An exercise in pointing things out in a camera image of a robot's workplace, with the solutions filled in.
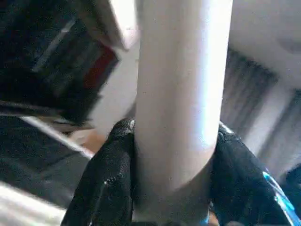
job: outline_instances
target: white surface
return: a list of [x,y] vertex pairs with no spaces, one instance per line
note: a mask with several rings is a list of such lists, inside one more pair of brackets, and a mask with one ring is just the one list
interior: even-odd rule
[[105,136],[130,110],[137,93],[139,42],[118,55],[121,61],[100,91],[103,97],[90,114],[97,131]]
[[[301,88],[300,24],[300,0],[234,0],[230,45]],[[299,52],[288,52],[279,39],[298,44]]]
[[[230,0],[144,2],[135,128],[137,215],[196,223],[207,214],[210,172],[199,175],[216,143],[231,7]],[[195,178],[198,192],[179,197]],[[181,211],[177,215],[170,207]]]
[[264,105],[244,140],[245,145],[254,155],[258,155],[263,148],[293,96],[294,91],[280,82],[275,84],[266,95],[263,100]]
[[59,226],[64,209],[0,182],[0,226]]

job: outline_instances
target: gray curtain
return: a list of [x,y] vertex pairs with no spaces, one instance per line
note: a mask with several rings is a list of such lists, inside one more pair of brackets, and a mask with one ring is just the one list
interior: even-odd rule
[[287,110],[259,153],[271,175],[282,174],[301,163],[301,92],[297,91]]
[[276,77],[238,52],[227,55],[221,120],[244,138]]

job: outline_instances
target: white wall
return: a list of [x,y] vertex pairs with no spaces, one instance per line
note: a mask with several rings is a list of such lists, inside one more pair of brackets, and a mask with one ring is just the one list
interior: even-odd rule
[[264,97],[263,105],[244,142],[258,155],[294,96],[294,91],[282,82],[276,83]]
[[114,124],[126,115],[135,102],[139,46],[138,42],[128,52],[117,52],[120,62],[100,91],[102,99],[90,114],[92,124],[102,135],[108,135]]

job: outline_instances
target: metal tube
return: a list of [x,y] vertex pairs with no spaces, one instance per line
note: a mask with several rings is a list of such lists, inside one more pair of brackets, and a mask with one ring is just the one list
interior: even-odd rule
[[197,223],[221,111],[232,0],[147,0],[136,131],[135,218]]

